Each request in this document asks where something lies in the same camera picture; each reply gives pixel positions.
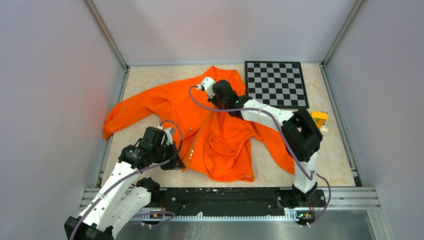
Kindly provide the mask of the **orange zip jacket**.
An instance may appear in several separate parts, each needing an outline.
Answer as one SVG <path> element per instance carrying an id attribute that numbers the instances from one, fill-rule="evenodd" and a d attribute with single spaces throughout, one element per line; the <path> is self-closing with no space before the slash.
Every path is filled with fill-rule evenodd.
<path id="1" fill-rule="evenodd" d="M 219 182 L 252 182 L 251 138 L 264 143 L 275 163 L 292 174 L 295 162 L 281 146 L 283 140 L 272 129 L 254 122 L 213 112 L 208 96 L 190 90 L 205 77 L 227 80 L 238 94 L 246 90 L 235 69 L 209 67 L 202 75 L 159 85 L 138 93 L 115 105 L 104 120 L 103 137 L 129 127 L 151 114 L 165 126 L 174 121 L 182 130 L 179 157 L 190 170 L 200 172 Z"/>

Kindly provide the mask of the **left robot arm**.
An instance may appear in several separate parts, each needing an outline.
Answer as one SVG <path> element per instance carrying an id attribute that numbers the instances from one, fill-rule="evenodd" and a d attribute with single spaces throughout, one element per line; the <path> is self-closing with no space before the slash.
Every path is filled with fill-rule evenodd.
<path id="1" fill-rule="evenodd" d="M 78 216 L 64 223 L 69 240 L 113 240 L 145 206 L 160 202 L 160 185 L 151 178 L 140 179 L 155 168 L 164 171 L 183 169 L 179 157 L 183 132 L 174 122 L 171 127 L 148 127 L 135 144 L 124 147 L 112 173 Z"/>

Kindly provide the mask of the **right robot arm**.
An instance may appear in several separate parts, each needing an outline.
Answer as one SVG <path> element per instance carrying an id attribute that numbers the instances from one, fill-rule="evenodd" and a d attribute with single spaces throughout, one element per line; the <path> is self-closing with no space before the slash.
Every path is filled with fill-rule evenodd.
<path id="1" fill-rule="evenodd" d="M 306 109 L 296 111 L 276 108 L 248 96 L 238 95 L 227 80 L 215 81 L 205 77 L 199 86 L 206 92 L 208 101 L 219 112 L 259 124 L 277 132 L 283 140 L 281 146 L 294 159 L 292 189 L 281 198 L 287 208 L 307 206 L 317 189 L 316 165 L 323 135 Z"/>

